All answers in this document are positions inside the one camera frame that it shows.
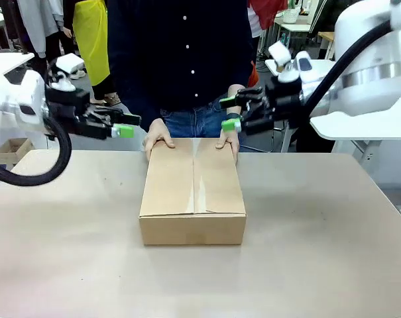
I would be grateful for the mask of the person's right hand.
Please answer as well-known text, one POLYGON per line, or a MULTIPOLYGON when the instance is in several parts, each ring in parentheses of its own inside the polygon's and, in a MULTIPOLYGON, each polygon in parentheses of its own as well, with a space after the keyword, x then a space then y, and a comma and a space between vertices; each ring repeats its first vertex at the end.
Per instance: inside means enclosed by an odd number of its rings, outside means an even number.
POLYGON ((150 160, 153 146, 158 141, 164 141, 168 148, 175 148, 169 130, 162 119, 153 120, 143 140, 144 153, 148 161, 150 160))

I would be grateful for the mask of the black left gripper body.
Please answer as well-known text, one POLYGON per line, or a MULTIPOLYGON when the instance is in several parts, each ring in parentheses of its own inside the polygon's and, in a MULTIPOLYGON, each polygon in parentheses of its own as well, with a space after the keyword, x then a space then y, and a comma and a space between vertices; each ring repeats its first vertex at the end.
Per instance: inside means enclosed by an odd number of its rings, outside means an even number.
POLYGON ((56 119, 69 133, 84 133, 87 128, 85 113, 89 107, 90 93, 76 88, 60 91, 48 87, 46 102, 51 117, 56 119))

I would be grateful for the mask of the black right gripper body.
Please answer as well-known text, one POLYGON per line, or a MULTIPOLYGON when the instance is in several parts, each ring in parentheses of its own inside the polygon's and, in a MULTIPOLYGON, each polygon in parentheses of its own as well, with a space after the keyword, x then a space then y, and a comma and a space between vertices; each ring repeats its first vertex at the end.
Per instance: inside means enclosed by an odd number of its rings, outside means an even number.
POLYGON ((265 93, 269 100, 273 121, 288 121, 291 129, 296 129, 301 122, 301 92, 300 78, 289 83, 281 83, 278 78, 269 78, 265 82, 265 93))

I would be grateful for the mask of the person's left hand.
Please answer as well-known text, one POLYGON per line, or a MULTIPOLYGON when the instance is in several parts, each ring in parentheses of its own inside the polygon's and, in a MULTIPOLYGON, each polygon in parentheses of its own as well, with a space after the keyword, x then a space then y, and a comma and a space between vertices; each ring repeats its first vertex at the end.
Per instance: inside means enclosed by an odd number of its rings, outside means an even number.
POLYGON ((215 145, 215 148, 221 150, 228 144, 231 148, 234 162, 238 162, 239 154, 239 137, 237 131, 224 131, 221 130, 219 139, 215 145))

